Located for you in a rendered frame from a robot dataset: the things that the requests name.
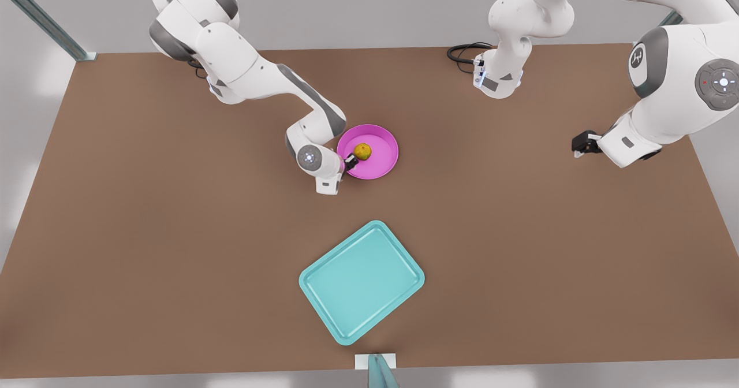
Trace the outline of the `pink round plate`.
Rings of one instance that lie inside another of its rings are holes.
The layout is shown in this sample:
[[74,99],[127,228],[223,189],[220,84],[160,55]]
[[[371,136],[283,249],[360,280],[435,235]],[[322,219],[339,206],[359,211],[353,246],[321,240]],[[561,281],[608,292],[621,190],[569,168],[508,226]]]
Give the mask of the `pink round plate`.
[[354,147],[365,143],[372,150],[367,160],[359,161],[348,173],[362,180],[374,180],[391,172],[398,162],[398,141],[390,131],[378,125],[362,124],[347,130],[338,141],[336,151],[342,158],[353,152]]

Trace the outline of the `teal rectangular tray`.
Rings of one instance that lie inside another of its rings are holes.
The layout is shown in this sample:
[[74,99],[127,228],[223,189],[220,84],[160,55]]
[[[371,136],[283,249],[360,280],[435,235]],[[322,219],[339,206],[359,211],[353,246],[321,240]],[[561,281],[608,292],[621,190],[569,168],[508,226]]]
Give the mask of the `teal rectangular tray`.
[[335,342],[349,346],[417,293],[425,280],[393,231],[372,220],[303,270],[298,285]]

